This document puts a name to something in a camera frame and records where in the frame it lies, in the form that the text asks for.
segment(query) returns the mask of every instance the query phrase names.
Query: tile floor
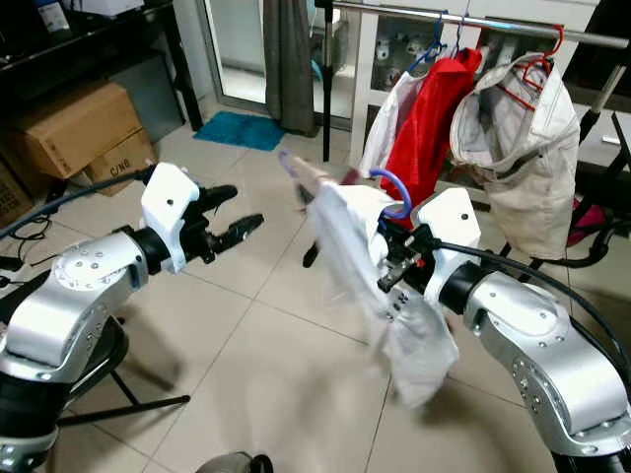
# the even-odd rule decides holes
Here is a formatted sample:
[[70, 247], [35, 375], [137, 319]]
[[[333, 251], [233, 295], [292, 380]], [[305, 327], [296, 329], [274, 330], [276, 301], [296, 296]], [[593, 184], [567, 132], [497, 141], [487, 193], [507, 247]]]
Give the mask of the tile floor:
[[[186, 166], [200, 182], [239, 187], [213, 229], [252, 212], [266, 218], [214, 264], [153, 278], [122, 311], [130, 350], [120, 373], [132, 389], [143, 400], [182, 393], [192, 400], [66, 429], [48, 471], [192, 473], [232, 450], [266, 451], [280, 473], [553, 471], [511, 377], [453, 314], [460, 360], [423, 412], [403, 407], [388, 376], [371, 365], [357, 308], [331, 301], [337, 292], [321, 259], [312, 269], [301, 266], [313, 234], [275, 153], [191, 134], [183, 126], [158, 150], [161, 160]], [[286, 136], [280, 146], [315, 161], [320, 156], [318, 139]], [[334, 131], [332, 147], [333, 160], [343, 162], [348, 134]], [[132, 184], [112, 198], [94, 195], [64, 207], [48, 238], [27, 247], [27, 259], [137, 223], [141, 192]], [[478, 219], [481, 245], [498, 250], [502, 235], [490, 216]], [[15, 250], [13, 243], [5, 253]], [[611, 251], [589, 270], [546, 271], [600, 306], [631, 342], [631, 244], [618, 238]], [[68, 415], [121, 405], [124, 398], [106, 380]]]

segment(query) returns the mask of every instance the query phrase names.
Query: blue hanger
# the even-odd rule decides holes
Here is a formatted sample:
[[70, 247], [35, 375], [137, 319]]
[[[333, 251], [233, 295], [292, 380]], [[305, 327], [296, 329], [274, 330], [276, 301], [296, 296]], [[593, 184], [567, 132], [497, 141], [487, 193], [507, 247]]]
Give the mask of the blue hanger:
[[370, 175], [371, 177], [377, 177], [378, 175], [380, 175], [381, 177], [387, 178], [396, 186], [399, 193], [403, 197], [403, 209], [401, 211], [392, 212], [388, 209], [384, 209], [384, 215], [389, 219], [395, 220], [403, 220], [409, 217], [410, 213], [412, 212], [412, 199], [410, 198], [410, 193], [407, 191], [407, 187], [405, 187], [405, 184], [401, 182], [401, 179], [399, 179], [396, 174], [390, 172], [387, 169], [371, 169]]
[[[430, 46], [427, 48], [427, 50], [425, 51], [425, 53], [419, 57], [418, 59], [416, 59], [412, 65], [410, 67], [407, 68], [407, 73], [411, 74], [412, 71], [414, 69], [416, 69], [418, 67], [418, 65], [423, 62], [423, 61], [431, 61], [432, 59], [434, 59], [436, 56], [438, 56], [441, 52], [443, 52], [443, 49], [445, 49], [447, 47], [446, 44], [441, 42], [441, 23], [443, 22], [443, 14], [445, 13], [449, 13], [449, 10], [443, 10], [441, 12], [441, 16], [438, 18], [438, 20], [436, 20], [436, 22], [434, 22], [434, 40], [432, 41], [432, 44], [430, 44]], [[438, 51], [434, 54], [431, 54], [432, 50], [438, 48]]]

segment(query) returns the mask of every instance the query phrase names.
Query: glass door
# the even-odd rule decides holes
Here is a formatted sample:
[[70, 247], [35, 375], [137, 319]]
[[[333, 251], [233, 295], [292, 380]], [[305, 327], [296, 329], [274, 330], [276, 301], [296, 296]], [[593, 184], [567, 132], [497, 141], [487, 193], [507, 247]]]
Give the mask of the glass door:
[[[208, 19], [211, 63], [219, 101], [252, 110], [265, 104], [263, 0], [202, 0]], [[315, 111], [323, 110], [321, 80], [324, 12], [307, 2]], [[352, 114], [360, 15], [335, 10], [331, 115], [344, 123]]]

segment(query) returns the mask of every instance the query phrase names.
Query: red garment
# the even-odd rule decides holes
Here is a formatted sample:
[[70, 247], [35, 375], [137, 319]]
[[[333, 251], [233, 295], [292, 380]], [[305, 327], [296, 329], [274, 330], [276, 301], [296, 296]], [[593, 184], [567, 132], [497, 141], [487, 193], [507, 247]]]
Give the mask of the red garment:
[[[405, 184], [413, 207], [434, 192], [450, 148], [454, 113], [473, 89], [473, 75], [481, 60], [482, 54], [473, 49], [464, 49], [456, 58], [438, 60], [396, 137], [386, 169]], [[396, 186], [388, 180], [382, 179], [381, 186], [390, 197], [401, 199]]]

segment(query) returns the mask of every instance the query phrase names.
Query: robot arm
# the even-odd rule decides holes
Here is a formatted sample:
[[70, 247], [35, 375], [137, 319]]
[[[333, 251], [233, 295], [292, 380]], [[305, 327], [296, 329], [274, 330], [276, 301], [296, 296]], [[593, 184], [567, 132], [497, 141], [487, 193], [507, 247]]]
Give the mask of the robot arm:
[[142, 197], [144, 225], [67, 249], [45, 282], [15, 309], [0, 342], [0, 471], [31, 471], [54, 444], [57, 420], [72, 400], [107, 319], [149, 276], [243, 241], [263, 221], [245, 217], [214, 236], [203, 213], [237, 195], [199, 188], [179, 168], [159, 164]]
[[[574, 328], [565, 307], [537, 286], [483, 270], [475, 257], [436, 249], [436, 237], [477, 245], [474, 216], [466, 191], [450, 189], [420, 208], [411, 234], [386, 232], [390, 249], [395, 240], [402, 245], [380, 287], [388, 291], [404, 278], [429, 301], [462, 315], [512, 375], [559, 471], [631, 471], [625, 384], [608, 357]], [[430, 271], [413, 276], [411, 261], [419, 257], [430, 263]]]

